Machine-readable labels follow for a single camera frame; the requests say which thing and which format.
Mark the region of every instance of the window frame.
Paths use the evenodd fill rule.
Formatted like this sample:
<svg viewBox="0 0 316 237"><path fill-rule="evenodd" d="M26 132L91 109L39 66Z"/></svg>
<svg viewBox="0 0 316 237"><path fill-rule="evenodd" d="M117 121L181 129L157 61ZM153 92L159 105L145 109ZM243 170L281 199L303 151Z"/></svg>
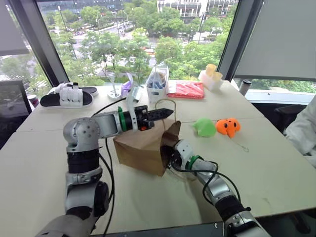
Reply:
<svg viewBox="0 0 316 237"><path fill-rule="evenodd" d="M217 71L231 81L259 16L264 0L240 0Z"/></svg>
<svg viewBox="0 0 316 237"><path fill-rule="evenodd" d="M8 0L8 3L50 84L69 82L37 3L33 0Z"/></svg>

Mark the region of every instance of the green plastic object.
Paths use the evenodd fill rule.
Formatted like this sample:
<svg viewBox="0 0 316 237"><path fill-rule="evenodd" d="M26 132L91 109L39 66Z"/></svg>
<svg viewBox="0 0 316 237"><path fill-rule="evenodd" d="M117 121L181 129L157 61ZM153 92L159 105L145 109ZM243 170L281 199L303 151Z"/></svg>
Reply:
<svg viewBox="0 0 316 237"><path fill-rule="evenodd" d="M118 107L118 115L119 115L120 124L122 125L122 130L123 132L126 132L127 128L126 128L125 117L123 114L123 110L120 106Z"/></svg>
<svg viewBox="0 0 316 237"><path fill-rule="evenodd" d="M216 134L215 124L208 118L199 118L193 127L199 137L212 137Z"/></svg>

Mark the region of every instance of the red plastic bag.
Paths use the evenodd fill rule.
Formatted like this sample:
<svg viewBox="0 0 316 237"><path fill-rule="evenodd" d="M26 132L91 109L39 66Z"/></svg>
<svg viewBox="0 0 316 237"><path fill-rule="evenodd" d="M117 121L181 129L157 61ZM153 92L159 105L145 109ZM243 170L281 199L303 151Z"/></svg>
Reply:
<svg viewBox="0 0 316 237"><path fill-rule="evenodd" d="M170 80L168 97L203 99L204 88L200 81Z"/></svg>

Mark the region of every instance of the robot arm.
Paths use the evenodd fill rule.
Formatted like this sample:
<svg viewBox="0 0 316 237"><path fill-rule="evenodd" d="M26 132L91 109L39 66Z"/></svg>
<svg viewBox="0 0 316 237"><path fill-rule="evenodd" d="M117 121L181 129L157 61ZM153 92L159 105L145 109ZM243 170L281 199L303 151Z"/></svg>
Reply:
<svg viewBox="0 0 316 237"><path fill-rule="evenodd" d="M68 142L66 215L48 223L37 237L90 236L110 202L108 185L100 181L102 168L98 140L132 129L150 129L155 120L165 119L172 113L168 109L148 111L147 106L139 106L133 108L132 113L119 108L118 111L69 121L64 127L64 137Z"/></svg>
<svg viewBox="0 0 316 237"><path fill-rule="evenodd" d="M195 172L198 180L207 184L216 171L216 166L204 161L200 156L195 156L192 148L185 140L180 140L174 147L173 165L178 165L181 170L205 170L209 172ZM227 236L235 237L269 237L258 221L250 213L250 208L244 208L238 201L231 188L218 175L213 175L208 183L206 194L222 217L227 230Z"/></svg>

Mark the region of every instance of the purple object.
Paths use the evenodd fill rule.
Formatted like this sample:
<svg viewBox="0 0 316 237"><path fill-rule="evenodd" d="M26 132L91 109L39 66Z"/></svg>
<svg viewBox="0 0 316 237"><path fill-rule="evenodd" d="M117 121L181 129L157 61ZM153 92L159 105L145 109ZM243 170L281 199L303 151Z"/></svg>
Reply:
<svg viewBox="0 0 316 237"><path fill-rule="evenodd" d="M132 84L133 84L133 79L125 82L122 85L122 91L121 91L122 96L125 96L125 95L127 95L129 93L130 88L132 87Z"/></svg>

